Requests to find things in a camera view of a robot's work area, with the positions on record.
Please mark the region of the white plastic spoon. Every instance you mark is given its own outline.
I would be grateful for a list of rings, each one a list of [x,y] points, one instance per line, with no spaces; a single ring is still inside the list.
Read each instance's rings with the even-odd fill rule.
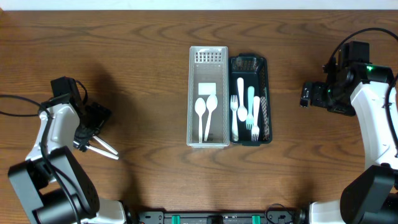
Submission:
[[[208,119],[206,121],[204,141],[208,140],[208,135],[209,135],[210,126],[211,126],[212,112],[217,108],[217,106],[218,106],[218,99],[217,99],[216,95],[210,95],[206,101],[206,108],[208,110]]]
[[[104,150],[99,149],[99,148],[97,148],[97,147],[91,146],[89,143],[86,144],[86,145],[83,145],[82,143],[79,143],[79,142],[77,142],[77,141],[74,141],[74,142],[73,142],[73,146],[74,146],[76,149],[79,149],[79,150],[82,151],[82,152],[86,152],[87,150],[91,150],[91,151],[94,151],[94,152],[96,152],[96,153],[98,153],[98,154],[101,154],[102,156],[108,157],[108,158],[110,158],[110,159],[114,159],[114,160],[118,160],[118,159],[119,159],[119,156],[118,156],[118,155],[115,155],[115,154],[111,153],[111,152],[108,151],[107,149],[106,149],[106,151],[104,151]]]
[[[111,145],[109,145],[106,141],[102,140],[98,136],[93,136],[93,139],[95,139],[97,142],[99,142],[103,147],[105,147],[108,151],[111,153],[118,155],[118,151],[115,150]]]
[[[238,119],[244,122],[247,119],[248,111],[244,105],[244,79],[239,77],[237,79],[239,107],[237,110]]]

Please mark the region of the dark green plastic basket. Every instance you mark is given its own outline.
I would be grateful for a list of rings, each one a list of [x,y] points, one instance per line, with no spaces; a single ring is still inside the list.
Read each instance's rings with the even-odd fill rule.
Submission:
[[[242,146],[272,141],[268,64],[256,54],[230,57],[229,140]]]

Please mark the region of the pale blue plastic fork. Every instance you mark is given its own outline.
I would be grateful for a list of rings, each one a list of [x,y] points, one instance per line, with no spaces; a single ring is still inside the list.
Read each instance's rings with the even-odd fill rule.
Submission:
[[[248,87],[248,116],[246,118],[246,129],[251,130],[254,124],[253,116],[253,103],[254,103],[254,87]]]

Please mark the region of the white plastic fork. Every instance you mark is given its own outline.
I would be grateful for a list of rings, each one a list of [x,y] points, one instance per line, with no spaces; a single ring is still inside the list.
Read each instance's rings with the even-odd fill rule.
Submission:
[[[258,126],[258,116],[259,116],[259,106],[260,106],[260,98],[258,96],[254,97],[254,104],[253,104],[253,115],[254,115],[254,123],[251,129],[251,140],[258,141],[259,137],[259,126]]]
[[[238,121],[237,121],[237,110],[238,110],[238,97],[236,95],[231,95],[230,109],[232,111],[232,139],[233,141],[239,140],[238,133]]]

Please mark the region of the white plastic utensil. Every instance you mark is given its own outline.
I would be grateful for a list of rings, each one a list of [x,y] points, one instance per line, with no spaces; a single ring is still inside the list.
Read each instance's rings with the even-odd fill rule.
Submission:
[[[206,111],[206,103],[203,98],[198,98],[195,102],[195,112],[198,115],[198,142],[203,142],[203,121],[202,116]]]

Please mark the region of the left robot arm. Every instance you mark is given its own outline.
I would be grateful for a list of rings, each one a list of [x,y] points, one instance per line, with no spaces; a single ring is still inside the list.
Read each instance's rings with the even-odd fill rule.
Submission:
[[[133,223],[128,208],[98,196],[72,151],[92,150],[117,160],[118,152],[99,138],[111,111],[81,96],[81,82],[52,80],[53,97],[38,105],[37,139],[25,161],[8,178],[31,223]]]

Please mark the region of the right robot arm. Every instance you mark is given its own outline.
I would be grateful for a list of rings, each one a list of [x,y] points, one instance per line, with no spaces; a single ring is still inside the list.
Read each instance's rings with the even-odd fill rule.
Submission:
[[[364,145],[364,172],[341,197],[312,202],[298,215],[301,223],[397,223],[397,124],[394,75],[389,67],[373,65],[369,44],[341,44],[338,57],[324,65],[325,82],[303,84],[300,106],[356,116]]]

